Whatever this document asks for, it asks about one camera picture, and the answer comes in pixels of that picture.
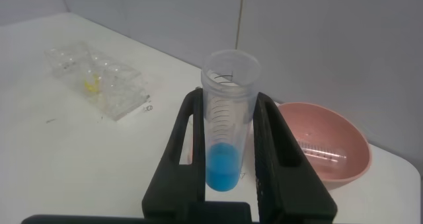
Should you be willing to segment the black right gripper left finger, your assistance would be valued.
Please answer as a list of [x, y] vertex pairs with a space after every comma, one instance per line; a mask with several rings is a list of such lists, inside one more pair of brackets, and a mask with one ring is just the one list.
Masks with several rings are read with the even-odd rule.
[[[192, 163], [179, 163], [189, 117], [193, 117]], [[203, 90], [189, 92], [180, 107], [169, 141], [142, 199], [146, 219], [174, 219], [206, 194]]]

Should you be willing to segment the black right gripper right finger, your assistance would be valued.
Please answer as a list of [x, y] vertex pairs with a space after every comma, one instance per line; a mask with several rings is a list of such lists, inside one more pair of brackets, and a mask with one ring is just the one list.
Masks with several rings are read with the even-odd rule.
[[264, 93], [257, 96], [253, 126], [259, 222], [332, 223], [335, 201]]

